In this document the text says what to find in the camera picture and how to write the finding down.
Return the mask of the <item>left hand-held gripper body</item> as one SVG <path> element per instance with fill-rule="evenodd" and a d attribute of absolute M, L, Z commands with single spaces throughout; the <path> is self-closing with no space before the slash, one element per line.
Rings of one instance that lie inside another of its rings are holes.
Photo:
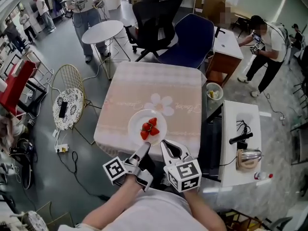
<path fill-rule="evenodd" d="M 128 158 L 121 161 L 117 156 L 103 165 L 103 169 L 113 185 L 122 186 L 127 175 L 135 176 L 135 181 L 147 191 L 153 181 L 152 174 L 140 167 L 140 158 Z"/>

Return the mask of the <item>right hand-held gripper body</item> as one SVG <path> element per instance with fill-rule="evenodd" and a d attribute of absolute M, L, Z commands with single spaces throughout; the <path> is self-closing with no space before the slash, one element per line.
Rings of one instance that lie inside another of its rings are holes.
<path fill-rule="evenodd" d="M 180 193 L 201 185 L 202 172 L 197 159 L 166 165 L 164 171 L 170 184 Z"/>

